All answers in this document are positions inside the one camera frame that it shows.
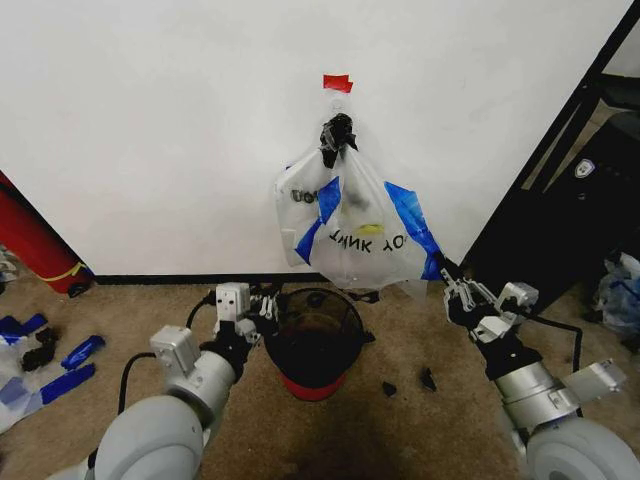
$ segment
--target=trash can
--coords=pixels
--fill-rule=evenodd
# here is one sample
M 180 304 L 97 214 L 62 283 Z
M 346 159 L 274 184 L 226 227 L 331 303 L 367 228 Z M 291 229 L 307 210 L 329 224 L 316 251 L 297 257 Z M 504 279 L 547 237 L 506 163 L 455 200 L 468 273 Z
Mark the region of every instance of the trash can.
M 331 396 L 362 349 L 358 311 L 342 295 L 321 288 L 280 295 L 278 311 L 278 332 L 265 337 L 265 346 L 285 387 L 301 400 Z

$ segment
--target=white wall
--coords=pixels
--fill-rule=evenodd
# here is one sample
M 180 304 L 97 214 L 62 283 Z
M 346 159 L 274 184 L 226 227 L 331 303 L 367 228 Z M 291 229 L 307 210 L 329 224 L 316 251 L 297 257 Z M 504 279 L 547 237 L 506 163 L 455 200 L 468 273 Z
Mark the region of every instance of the white wall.
M 0 0 L 0 165 L 98 274 L 286 272 L 273 179 L 349 73 L 459 261 L 630 4 Z
M 640 23 L 636 23 L 633 30 L 622 43 L 609 65 L 606 73 L 640 77 Z

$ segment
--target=cable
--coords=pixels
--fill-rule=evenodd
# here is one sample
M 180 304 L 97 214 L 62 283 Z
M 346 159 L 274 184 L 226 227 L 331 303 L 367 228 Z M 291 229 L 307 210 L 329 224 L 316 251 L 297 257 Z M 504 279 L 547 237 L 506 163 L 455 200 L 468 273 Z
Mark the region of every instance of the cable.
M 546 318 L 539 317 L 538 315 L 533 315 L 515 305 L 515 302 L 511 302 L 510 300 L 505 300 L 502 304 L 502 309 L 517 313 L 518 315 L 522 315 L 523 317 L 528 318 L 537 323 L 541 323 L 542 325 L 547 325 L 549 327 L 559 328 L 561 330 L 567 330 L 569 332 L 573 332 L 576 334 L 574 343 L 573 343 L 573 373 L 580 370 L 580 354 L 582 353 L 582 329 L 579 327 L 574 327 L 573 325 L 569 325 L 561 322 L 554 322 L 553 320 L 547 320 Z M 582 409 L 578 408 L 576 410 L 576 414 L 578 417 L 582 418 Z
M 189 329 L 191 328 L 191 325 L 193 324 L 193 319 L 196 317 L 196 313 L 198 313 L 198 310 L 200 310 L 204 305 L 215 306 L 215 304 L 216 304 L 216 292 L 212 290 L 212 291 L 209 291 L 209 293 L 207 293 L 202 300 L 196 303 L 195 307 L 193 307 L 193 309 L 191 310 L 191 313 L 189 314 L 189 317 L 187 318 L 186 327 Z
M 118 415 L 124 412 L 124 405 L 127 400 L 127 381 L 129 380 L 129 371 L 131 367 L 135 363 L 136 360 L 140 358 L 147 357 L 155 357 L 155 354 L 152 352 L 141 352 L 136 353 L 133 357 L 129 359 L 127 364 L 124 366 L 124 370 L 122 371 L 122 378 L 120 379 L 120 394 L 118 396 Z
M 582 329 L 574 327 L 573 325 L 567 325 L 566 323 L 554 322 L 553 320 L 547 320 L 546 318 L 538 317 L 537 315 L 523 314 L 529 320 L 547 325 L 549 327 L 559 328 L 561 330 L 568 330 L 576 334 L 573 343 L 573 373 L 580 370 L 580 354 L 582 353 Z

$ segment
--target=blue tape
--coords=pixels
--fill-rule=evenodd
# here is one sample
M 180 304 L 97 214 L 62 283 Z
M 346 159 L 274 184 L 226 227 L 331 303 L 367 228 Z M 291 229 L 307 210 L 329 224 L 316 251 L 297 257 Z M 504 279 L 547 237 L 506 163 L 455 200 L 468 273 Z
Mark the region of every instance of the blue tape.
M 48 383 L 40 389 L 42 395 L 42 404 L 48 405 L 56 398 L 70 392 L 85 380 L 91 378 L 96 373 L 96 367 L 93 363 L 71 370 L 64 375 L 56 378 L 53 382 Z
M 318 206 L 320 207 L 320 221 L 325 225 L 340 204 L 340 177 L 336 177 L 318 190 Z
M 311 265 L 311 263 L 309 263 L 309 257 L 311 256 L 311 248 L 313 248 L 313 238 L 316 236 L 320 225 L 322 225 L 322 222 L 318 218 L 313 225 L 311 225 L 311 228 L 307 230 L 307 233 L 300 239 L 296 247 L 296 252 L 308 265 Z
M 25 337 L 47 324 L 47 319 L 41 313 L 36 313 L 22 325 L 22 335 Z
M 0 319 L 0 336 L 13 345 L 22 338 L 22 325 L 11 315 Z
M 439 280 L 440 272 L 433 255 L 440 251 L 440 247 L 427 227 L 427 222 L 422 214 L 420 202 L 416 192 L 404 189 L 393 183 L 384 182 L 384 188 L 393 202 L 396 213 L 402 220 L 404 228 L 409 236 L 427 252 L 427 261 L 422 271 L 423 280 Z
M 45 325 L 47 320 L 40 313 L 36 313 L 24 324 L 20 324 L 11 315 L 0 319 L 0 336 L 9 344 L 13 345 L 20 341 L 22 337 L 26 337 L 41 326 Z
M 340 204 L 342 196 L 340 194 L 340 177 L 335 177 L 324 187 L 318 190 L 318 206 L 320 213 L 318 219 L 311 225 L 309 230 L 303 235 L 298 242 L 296 252 L 302 259 L 311 265 L 309 258 L 311 257 L 311 249 L 313 248 L 313 239 L 320 226 L 329 221 L 331 215 Z
M 74 348 L 72 352 L 67 355 L 62 362 L 60 362 L 60 365 L 62 365 L 65 370 L 73 370 L 89 358 L 89 355 L 101 347 L 104 347 L 104 345 L 104 339 L 101 336 L 91 335 L 84 342 Z
M 11 377 L 11 379 L 5 383 L 4 387 L 0 390 L 0 403 L 3 403 L 9 409 L 11 404 L 21 399 L 25 395 L 29 395 L 29 392 L 24 387 L 24 382 L 20 377 Z

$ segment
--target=yellow object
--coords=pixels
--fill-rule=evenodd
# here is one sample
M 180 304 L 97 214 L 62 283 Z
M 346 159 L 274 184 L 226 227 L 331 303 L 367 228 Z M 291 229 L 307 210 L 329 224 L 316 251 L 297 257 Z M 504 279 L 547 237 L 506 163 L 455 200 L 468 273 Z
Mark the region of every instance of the yellow object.
M 45 282 L 55 282 L 56 280 L 62 280 L 63 278 L 68 277 L 69 275 L 75 276 L 77 275 L 77 273 L 80 271 L 81 268 L 86 268 L 86 267 L 87 266 L 84 263 L 78 262 L 73 267 L 71 267 L 71 270 L 63 273 L 62 275 L 58 275 L 57 277 L 44 278 L 44 277 L 41 277 L 40 275 L 36 275 L 36 276 L 40 280 L 44 280 Z
M 358 235 L 377 235 L 379 233 L 384 233 L 384 225 L 369 223 L 367 225 L 360 226 L 356 230 L 356 233 Z

